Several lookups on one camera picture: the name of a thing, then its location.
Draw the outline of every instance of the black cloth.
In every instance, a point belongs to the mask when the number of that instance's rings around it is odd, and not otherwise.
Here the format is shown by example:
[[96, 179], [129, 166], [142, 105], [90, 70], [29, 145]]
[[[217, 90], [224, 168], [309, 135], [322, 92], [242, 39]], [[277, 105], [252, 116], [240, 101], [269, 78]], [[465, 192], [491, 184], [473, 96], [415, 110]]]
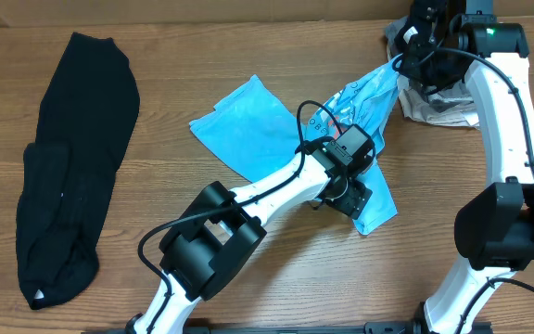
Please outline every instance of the black cloth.
[[32, 309], [67, 302], [94, 279], [96, 243], [138, 113], [129, 59], [112, 39], [74, 33], [24, 151], [16, 254]]

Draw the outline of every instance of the light blue fabric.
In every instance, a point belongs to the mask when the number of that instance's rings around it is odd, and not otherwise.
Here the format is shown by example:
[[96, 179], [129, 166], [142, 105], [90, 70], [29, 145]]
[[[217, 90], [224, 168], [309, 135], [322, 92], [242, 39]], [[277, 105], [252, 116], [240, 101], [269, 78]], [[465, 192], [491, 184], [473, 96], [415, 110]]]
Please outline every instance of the light blue fabric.
[[[385, 145], [384, 127], [399, 93], [397, 77], [388, 63], [349, 83], [325, 103], [342, 124], [357, 123], [370, 134], [377, 153]], [[212, 113], [190, 122], [191, 132], [250, 182], [279, 170], [294, 157], [299, 145], [296, 118], [256, 75], [214, 108]], [[303, 133], [309, 140], [338, 136], [322, 110], [315, 112]], [[362, 214], [354, 220], [358, 231], [367, 235], [396, 215], [397, 209], [377, 161], [358, 180], [373, 191]]]

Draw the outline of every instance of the wooden surface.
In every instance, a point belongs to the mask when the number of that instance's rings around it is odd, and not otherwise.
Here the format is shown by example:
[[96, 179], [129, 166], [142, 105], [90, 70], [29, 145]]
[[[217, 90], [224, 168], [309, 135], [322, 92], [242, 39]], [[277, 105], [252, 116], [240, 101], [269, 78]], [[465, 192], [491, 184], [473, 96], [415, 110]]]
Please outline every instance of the wooden surface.
[[[516, 20], [532, 50], [534, 99], [534, 19]], [[0, 333], [121, 328], [145, 311], [159, 280], [137, 258], [139, 238], [179, 216], [206, 184], [247, 183], [191, 135], [188, 122], [255, 73], [290, 110], [305, 99], [324, 101], [385, 62], [386, 24], [0, 29]], [[131, 61], [141, 108], [98, 242], [101, 268], [94, 283], [71, 302], [34, 312], [16, 274], [22, 152], [34, 139], [39, 103], [73, 31], [115, 38]], [[191, 317], [220, 326], [410, 318], [456, 257], [454, 216], [483, 189], [483, 146], [477, 130], [404, 120], [398, 107], [385, 138], [380, 165], [399, 209], [396, 218], [361, 237], [349, 219], [301, 205], [267, 227], [242, 272]], [[154, 238], [146, 248], [154, 263], [158, 242]], [[534, 285], [534, 263], [518, 278]], [[492, 321], [497, 333], [534, 333], [534, 295], [500, 288], [480, 318]]]
[[[398, 19], [413, 0], [0, 0], [0, 26]], [[534, 0], [495, 0], [500, 16], [534, 15]]]

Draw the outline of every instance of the wooden table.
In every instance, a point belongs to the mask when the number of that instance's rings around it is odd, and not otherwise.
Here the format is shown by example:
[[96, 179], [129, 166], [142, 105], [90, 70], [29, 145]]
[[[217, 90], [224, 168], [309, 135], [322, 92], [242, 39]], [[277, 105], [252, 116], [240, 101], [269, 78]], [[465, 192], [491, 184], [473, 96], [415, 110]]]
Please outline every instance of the wooden table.
[[[522, 22], [531, 48], [534, 18]], [[290, 109], [324, 101], [385, 62], [386, 21], [125, 25], [0, 29], [0, 333], [75, 333], [121, 328], [145, 311], [159, 280], [136, 244], [179, 216], [198, 191], [244, 179], [218, 161], [187, 123], [258, 74]], [[16, 205], [22, 152], [39, 103], [73, 31], [113, 37], [129, 57], [141, 96], [97, 252], [100, 271], [62, 306], [31, 311], [18, 288]], [[220, 326], [359, 325], [406, 320], [439, 286], [455, 257], [454, 216], [484, 187], [481, 135], [405, 120], [396, 106], [380, 165], [399, 215], [361, 237], [347, 218], [305, 205], [268, 226], [242, 272], [192, 318]], [[158, 263], [159, 237], [147, 254]], [[534, 263], [517, 276], [534, 285]], [[534, 333], [534, 295], [500, 288], [480, 315], [497, 333]]]

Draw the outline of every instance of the gray fabric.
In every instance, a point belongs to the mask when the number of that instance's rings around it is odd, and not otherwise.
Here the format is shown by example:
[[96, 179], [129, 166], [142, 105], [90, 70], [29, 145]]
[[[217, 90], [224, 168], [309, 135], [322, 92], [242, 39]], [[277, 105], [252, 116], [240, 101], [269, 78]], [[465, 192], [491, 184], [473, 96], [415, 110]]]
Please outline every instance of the gray fabric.
[[[405, 25], [407, 17], [390, 23], [385, 28], [388, 39], [387, 56], [391, 60], [399, 51], [394, 45], [395, 36]], [[464, 83], [456, 83], [432, 96], [422, 94], [421, 85], [400, 77], [397, 81], [399, 102], [403, 116], [414, 121], [443, 126], [479, 126], [477, 109]]]

